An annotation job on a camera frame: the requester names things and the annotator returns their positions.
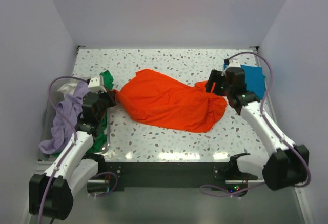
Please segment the orange t shirt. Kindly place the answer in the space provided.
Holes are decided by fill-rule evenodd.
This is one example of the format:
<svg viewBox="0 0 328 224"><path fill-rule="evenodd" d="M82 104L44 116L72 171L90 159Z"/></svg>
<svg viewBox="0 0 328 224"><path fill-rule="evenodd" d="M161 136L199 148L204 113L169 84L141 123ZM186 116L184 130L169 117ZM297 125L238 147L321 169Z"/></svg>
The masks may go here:
<svg viewBox="0 0 328 224"><path fill-rule="evenodd" d="M151 69L136 72L116 98L136 122L193 133L208 132L227 108L222 96L205 91L205 82L188 86Z"/></svg>

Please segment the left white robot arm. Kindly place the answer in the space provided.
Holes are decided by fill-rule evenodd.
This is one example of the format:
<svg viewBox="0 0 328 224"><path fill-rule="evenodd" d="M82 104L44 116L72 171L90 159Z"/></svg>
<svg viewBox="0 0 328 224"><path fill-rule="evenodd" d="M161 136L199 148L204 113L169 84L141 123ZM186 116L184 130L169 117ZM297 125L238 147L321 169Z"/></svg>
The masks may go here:
<svg viewBox="0 0 328 224"><path fill-rule="evenodd" d="M57 159L42 173L35 173L29 181L29 213L51 220L65 220L73 207L74 197L90 179L104 178L114 185L118 176L107 171L102 155L89 153L103 130L107 110L116 105L115 93L89 92L81 99L76 119L64 117L72 134Z"/></svg>

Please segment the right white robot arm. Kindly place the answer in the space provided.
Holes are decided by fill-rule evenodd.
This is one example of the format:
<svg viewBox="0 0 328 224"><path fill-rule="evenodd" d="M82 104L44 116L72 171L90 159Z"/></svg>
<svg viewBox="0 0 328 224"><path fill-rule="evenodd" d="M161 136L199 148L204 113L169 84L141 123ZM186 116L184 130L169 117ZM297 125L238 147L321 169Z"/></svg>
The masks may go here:
<svg viewBox="0 0 328 224"><path fill-rule="evenodd" d="M296 145L267 115L263 101L247 89L243 68L213 69L205 88L206 92L227 97L229 106L251 126L269 156L256 159L249 153L234 155L230 158L227 175L233 179L241 179L245 174L257 176L271 190L305 187L309 183L307 147Z"/></svg>

